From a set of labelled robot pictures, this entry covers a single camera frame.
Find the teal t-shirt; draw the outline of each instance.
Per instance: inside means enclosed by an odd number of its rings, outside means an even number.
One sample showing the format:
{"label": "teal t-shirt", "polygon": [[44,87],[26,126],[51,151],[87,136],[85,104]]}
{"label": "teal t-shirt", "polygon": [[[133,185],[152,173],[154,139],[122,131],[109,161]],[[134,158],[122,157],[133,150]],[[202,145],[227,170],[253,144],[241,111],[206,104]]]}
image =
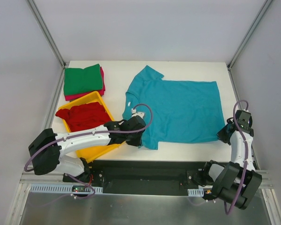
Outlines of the teal t-shirt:
{"label": "teal t-shirt", "polygon": [[[143,146],[158,149],[158,142],[204,143],[217,140],[224,126],[220,93],[216,82],[164,81],[164,76],[149,66],[140,71],[126,92],[123,118],[131,118],[138,103],[151,107],[154,118],[142,135]],[[145,113],[146,124],[150,112]]]}

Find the white table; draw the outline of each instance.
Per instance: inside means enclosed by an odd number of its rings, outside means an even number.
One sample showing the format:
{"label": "white table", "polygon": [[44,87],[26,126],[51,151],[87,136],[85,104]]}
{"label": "white table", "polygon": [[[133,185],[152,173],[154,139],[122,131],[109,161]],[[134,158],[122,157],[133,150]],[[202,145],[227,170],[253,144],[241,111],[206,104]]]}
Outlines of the white table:
{"label": "white table", "polygon": [[[70,68],[85,68],[99,63],[104,70],[106,92],[103,100],[115,120],[122,119],[125,108],[125,92],[133,78],[146,66],[164,75],[164,80],[217,81],[224,119],[232,116],[236,102],[226,64],[223,62],[157,62],[157,61],[70,61]],[[63,91],[58,107],[68,103]],[[55,117],[52,123],[54,132],[63,133],[66,129],[62,120]],[[102,160],[141,160],[141,161],[209,161],[229,162],[231,147],[220,141],[182,144],[159,142],[158,150],[148,150],[124,144],[102,155]]]}

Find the pink folded cloth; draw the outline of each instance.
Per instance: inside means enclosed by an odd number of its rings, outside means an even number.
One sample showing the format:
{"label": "pink folded cloth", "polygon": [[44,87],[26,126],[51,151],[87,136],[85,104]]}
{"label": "pink folded cloth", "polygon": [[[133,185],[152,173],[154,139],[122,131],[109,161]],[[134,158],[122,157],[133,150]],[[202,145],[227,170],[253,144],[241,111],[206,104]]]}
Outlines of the pink folded cloth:
{"label": "pink folded cloth", "polygon": [[[101,90],[97,90],[99,92],[99,94],[102,96],[104,95],[104,92],[105,92],[105,84],[104,84],[104,72],[103,72],[103,69],[102,67],[100,67],[100,72],[101,72],[101,76],[102,76],[102,81],[103,81],[103,87]],[[65,95],[65,99],[66,101],[71,101],[71,100],[74,100],[74,99],[77,99],[77,98],[81,98],[82,96],[85,96],[89,93],[91,93],[92,91],[90,92],[85,92],[85,93],[81,93],[81,94],[76,94],[76,95]]]}

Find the green folded shirt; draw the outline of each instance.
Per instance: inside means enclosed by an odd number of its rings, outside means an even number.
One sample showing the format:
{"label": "green folded shirt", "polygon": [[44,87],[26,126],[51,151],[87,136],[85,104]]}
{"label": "green folded shirt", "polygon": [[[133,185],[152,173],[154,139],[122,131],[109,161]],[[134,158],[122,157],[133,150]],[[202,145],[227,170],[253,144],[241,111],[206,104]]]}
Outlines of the green folded shirt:
{"label": "green folded shirt", "polygon": [[91,67],[66,68],[64,94],[76,95],[94,90],[101,90],[103,81],[100,72],[100,65],[96,64]]}

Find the t-shirt sleeve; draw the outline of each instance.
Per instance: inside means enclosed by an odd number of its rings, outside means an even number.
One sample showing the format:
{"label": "t-shirt sleeve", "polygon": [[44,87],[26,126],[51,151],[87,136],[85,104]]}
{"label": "t-shirt sleeve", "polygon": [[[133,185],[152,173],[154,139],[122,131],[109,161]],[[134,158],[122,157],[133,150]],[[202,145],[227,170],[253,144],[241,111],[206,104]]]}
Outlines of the t-shirt sleeve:
{"label": "t-shirt sleeve", "polygon": [[161,73],[157,72],[150,66],[145,66],[135,78],[143,81],[161,80],[164,77]]}

